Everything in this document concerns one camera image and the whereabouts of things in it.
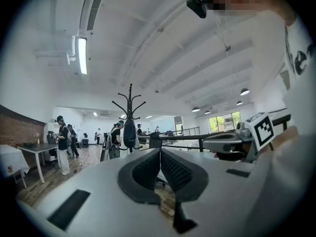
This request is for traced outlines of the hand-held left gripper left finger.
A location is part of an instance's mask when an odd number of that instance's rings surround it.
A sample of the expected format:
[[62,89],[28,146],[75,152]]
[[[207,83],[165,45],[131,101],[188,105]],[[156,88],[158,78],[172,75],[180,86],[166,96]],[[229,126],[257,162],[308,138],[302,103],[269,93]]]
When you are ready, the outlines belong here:
[[136,203],[160,204],[160,197],[155,193],[159,171],[160,149],[151,149],[119,170],[118,185]]

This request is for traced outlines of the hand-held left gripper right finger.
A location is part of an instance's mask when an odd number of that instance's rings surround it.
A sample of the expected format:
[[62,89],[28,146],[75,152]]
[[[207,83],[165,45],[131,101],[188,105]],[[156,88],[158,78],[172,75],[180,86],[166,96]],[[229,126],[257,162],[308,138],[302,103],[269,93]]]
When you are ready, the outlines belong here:
[[208,185],[208,174],[202,167],[170,150],[161,149],[160,168],[178,202],[197,200]]

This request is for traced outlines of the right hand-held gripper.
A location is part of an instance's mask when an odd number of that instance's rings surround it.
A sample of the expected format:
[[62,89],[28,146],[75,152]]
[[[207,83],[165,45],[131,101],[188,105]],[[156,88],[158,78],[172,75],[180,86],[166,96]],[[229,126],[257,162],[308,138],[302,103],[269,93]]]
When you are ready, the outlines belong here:
[[276,134],[268,113],[257,113],[239,122],[234,132],[221,133],[203,140],[203,147],[220,160],[253,162]]

